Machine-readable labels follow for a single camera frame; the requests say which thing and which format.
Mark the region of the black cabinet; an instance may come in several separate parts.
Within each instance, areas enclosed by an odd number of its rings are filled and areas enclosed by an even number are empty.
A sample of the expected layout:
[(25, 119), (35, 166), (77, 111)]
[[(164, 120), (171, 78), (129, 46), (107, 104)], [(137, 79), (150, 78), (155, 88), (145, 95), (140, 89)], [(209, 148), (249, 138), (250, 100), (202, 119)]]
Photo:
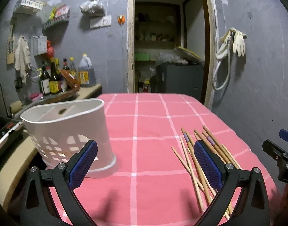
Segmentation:
[(156, 67), (156, 92), (185, 94), (200, 101), (203, 76), (201, 65), (163, 63)]

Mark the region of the dark vinegar bottle white label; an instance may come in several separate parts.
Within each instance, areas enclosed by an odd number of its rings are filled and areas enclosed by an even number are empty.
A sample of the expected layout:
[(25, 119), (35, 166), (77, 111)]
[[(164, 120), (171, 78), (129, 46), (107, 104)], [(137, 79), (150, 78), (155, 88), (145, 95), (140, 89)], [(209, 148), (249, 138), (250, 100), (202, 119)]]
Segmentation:
[(51, 93), (50, 87), (49, 87), (49, 79), (50, 75), (46, 70), (46, 66), (42, 66), (42, 73), (40, 76), (40, 84), (41, 84), (41, 90), (43, 95), (49, 95)]

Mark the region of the wall power socket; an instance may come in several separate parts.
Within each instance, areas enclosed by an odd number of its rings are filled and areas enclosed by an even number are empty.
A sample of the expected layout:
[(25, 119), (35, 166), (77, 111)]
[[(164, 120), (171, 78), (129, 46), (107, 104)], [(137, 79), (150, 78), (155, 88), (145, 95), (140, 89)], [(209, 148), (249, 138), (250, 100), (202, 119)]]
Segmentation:
[(110, 27), (112, 23), (112, 16), (107, 15), (103, 17), (96, 17), (90, 20), (90, 29), (97, 29), (101, 27)]

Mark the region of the wooden cutting board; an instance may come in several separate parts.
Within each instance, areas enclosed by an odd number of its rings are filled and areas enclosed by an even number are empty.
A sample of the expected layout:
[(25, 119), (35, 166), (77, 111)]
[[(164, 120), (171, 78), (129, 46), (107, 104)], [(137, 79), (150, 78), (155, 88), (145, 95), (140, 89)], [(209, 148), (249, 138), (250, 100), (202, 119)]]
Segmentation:
[(61, 69), (60, 70), (61, 75), (63, 76), (65, 82), (71, 89), (80, 89), (80, 83), (79, 81), (67, 70)]

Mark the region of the white plastic utensil holder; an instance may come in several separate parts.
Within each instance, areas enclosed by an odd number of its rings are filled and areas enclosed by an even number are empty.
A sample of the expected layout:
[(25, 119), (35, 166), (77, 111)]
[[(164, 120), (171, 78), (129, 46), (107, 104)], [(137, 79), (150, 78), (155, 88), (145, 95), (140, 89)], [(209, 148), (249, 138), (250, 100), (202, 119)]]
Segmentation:
[(32, 107), (20, 118), (48, 168), (68, 162), (89, 140), (97, 143), (97, 156), (88, 178), (105, 178), (117, 172), (106, 124), (104, 101), (91, 98)]

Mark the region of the pink checked tablecloth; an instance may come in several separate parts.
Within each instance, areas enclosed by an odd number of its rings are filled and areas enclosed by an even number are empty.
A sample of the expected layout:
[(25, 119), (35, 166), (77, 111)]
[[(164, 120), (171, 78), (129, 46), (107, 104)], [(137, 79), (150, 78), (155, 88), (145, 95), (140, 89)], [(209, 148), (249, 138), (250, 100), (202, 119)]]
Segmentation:
[(271, 218), (281, 194), (249, 146), (219, 117), (182, 94), (102, 94), (118, 171), (102, 179), (84, 179), (74, 191), (98, 225), (194, 225), (200, 218), (191, 178), (176, 157), (182, 131), (207, 127), (241, 168), (261, 169)]

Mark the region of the dark soy sauce bottle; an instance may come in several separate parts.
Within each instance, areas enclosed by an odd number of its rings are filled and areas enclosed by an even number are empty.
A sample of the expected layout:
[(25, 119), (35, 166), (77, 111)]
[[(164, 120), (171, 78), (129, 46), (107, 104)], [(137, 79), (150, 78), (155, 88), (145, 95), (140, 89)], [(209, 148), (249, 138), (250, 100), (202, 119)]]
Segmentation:
[(49, 79), (49, 88), (52, 94), (57, 94), (60, 92), (59, 77), (56, 72), (55, 60), (51, 58), (51, 76)]

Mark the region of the white rubber gloves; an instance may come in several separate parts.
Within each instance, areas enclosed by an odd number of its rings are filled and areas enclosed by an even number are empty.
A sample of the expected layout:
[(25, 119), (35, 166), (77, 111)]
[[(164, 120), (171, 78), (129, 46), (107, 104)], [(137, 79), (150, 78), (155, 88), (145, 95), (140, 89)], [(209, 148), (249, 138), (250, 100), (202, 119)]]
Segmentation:
[(226, 33), (220, 38), (221, 46), (219, 50), (216, 53), (216, 59), (222, 60), (225, 58), (228, 54), (228, 42), (231, 35), (234, 35), (233, 37), (233, 53), (237, 53), (239, 57), (244, 57), (246, 53), (245, 48), (245, 42), (244, 42), (244, 36), (246, 34), (242, 33), (241, 31), (235, 29), (234, 27), (229, 28)]

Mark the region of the hanging plastic bag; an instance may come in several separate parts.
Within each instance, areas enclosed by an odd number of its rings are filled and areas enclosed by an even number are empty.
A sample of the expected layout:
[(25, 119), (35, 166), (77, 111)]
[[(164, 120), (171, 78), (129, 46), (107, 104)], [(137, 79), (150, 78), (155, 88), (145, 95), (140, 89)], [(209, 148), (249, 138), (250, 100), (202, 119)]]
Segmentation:
[(105, 15), (104, 5), (101, 0), (87, 0), (79, 5), (81, 13), (91, 17), (100, 17)]

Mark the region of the plain wooden chopstick long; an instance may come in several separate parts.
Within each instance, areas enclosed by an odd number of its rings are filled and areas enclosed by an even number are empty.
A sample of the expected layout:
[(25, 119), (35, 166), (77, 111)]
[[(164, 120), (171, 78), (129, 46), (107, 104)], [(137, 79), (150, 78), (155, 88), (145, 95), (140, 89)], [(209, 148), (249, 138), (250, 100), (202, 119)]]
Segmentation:
[(198, 183), (197, 183), (197, 180), (196, 180), (196, 176), (195, 176), (195, 174), (193, 172), (192, 165), (191, 165), (191, 162), (190, 162), (190, 159), (189, 159), (189, 156), (188, 156), (188, 152), (186, 150), (186, 147), (184, 145), (184, 142), (183, 142), (182, 138), (180, 137), (179, 139), (180, 139), (180, 143), (181, 143), (181, 146), (182, 146), (182, 149), (183, 149), (184, 156), (186, 158), (186, 164), (187, 164), (187, 166), (189, 167), (189, 170), (190, 170), (190, 176), (191, 176), (193, 187), (194, 187), (194, 190), (195, 190), (195, 193), (196, 193), (196, 198), (198, 200), (198, 205), (200, 207), (200, 211), (204, 212), (205, 208), (204, 208), (203, 201), (202, 201), (202, 198), (201, 198), (200, 188), (198, 186)]

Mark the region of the orange wall hook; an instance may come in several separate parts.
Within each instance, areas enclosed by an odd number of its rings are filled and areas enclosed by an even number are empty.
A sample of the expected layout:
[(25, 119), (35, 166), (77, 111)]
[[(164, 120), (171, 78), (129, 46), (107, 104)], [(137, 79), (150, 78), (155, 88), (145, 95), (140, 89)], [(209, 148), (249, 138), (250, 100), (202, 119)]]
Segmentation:
[(119, 25), (122, 26), (125, 23), (125, 16), (124, 15), (119, 15), (117, 17), (117, 22), (118, 22)]

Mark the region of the large oil jug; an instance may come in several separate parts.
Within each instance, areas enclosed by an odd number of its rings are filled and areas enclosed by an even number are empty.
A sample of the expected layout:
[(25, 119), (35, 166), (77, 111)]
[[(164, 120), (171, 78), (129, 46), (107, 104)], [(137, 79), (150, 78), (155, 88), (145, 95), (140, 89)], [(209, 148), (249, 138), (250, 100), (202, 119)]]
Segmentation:
[(83, 54), (78, 65), (78, 80), (81, 87), (94, 86), (96, 82), (95, 71), (92, 62), (87, 54)]

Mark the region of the induction cooker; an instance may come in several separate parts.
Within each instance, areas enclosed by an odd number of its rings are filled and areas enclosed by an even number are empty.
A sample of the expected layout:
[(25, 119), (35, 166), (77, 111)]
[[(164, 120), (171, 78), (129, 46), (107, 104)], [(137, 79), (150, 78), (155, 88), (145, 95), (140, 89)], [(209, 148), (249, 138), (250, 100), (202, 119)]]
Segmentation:
[(0, 156), (17, 139), (22, 137), (23, 122), (0, 117)]

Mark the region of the hanging cloth towel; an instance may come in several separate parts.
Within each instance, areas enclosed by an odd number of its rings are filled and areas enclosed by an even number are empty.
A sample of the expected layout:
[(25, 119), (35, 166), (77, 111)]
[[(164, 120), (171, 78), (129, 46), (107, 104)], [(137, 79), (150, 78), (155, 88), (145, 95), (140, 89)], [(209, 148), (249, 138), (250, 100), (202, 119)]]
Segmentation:
[(21, 80), (24, 84), (27, 82), (27, 71), (31, 69), (30, 48), (24, 36), (19, 36), (14, 51), (15, 70), (19, 71)]

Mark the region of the white wall basket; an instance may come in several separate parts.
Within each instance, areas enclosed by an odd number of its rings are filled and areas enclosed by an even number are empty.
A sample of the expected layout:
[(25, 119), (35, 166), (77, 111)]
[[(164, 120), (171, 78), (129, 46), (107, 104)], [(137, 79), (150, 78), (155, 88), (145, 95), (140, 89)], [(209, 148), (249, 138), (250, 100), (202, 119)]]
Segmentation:
[(15, 4), (13, 13), (33, 15), (41, 11), (46, 3), (34, 0), (18, 0)]

